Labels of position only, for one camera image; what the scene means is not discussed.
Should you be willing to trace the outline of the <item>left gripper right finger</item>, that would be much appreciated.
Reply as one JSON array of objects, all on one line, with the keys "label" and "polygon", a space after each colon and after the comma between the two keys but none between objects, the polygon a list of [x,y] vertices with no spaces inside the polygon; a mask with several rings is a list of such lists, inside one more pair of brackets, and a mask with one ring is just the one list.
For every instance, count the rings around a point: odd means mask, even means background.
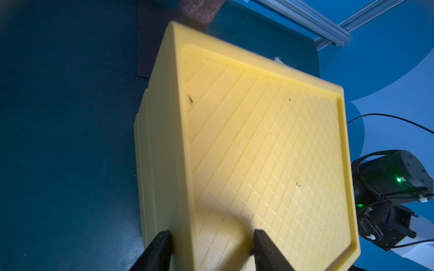
[{"label": "left gripper right finger", "polygon": [[254,256],[256,271],[295,271],[262,229],[254,230],[253,248],[249,255]]}]

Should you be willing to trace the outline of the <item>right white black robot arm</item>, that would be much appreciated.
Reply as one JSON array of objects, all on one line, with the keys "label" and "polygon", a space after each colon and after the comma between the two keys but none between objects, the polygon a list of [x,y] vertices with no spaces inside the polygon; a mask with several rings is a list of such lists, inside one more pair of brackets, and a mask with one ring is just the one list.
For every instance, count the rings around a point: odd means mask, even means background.
[{"label": "right white black robot arm", "polygon": [[406,150],[373,152],[351,164],[359,235],[383,251],[434,268],[434,224],[406,207],[434,199],[434,180]]}]

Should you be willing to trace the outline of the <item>yellow drawer cabinet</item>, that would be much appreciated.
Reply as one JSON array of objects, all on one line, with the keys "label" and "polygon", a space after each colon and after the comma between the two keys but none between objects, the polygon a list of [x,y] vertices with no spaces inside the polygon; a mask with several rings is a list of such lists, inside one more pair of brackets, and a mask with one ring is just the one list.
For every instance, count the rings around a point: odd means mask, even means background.
[{"label": "yellow drawer cabinet", "polygon": [[171,22],[134,121],[141,235],[173,271],[253,271],[263,230],[297,271],[360,256],[342,87]]}]

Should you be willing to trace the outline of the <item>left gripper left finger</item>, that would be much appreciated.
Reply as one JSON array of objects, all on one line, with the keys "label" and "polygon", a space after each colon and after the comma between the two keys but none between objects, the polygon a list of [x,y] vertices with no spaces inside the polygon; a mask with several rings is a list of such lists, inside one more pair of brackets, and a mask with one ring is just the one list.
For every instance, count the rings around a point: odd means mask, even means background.
[{"label": "left gripper left finger", "polygon": [[169,230],[159,232],[129,271],[169,271],[172,238]]}]

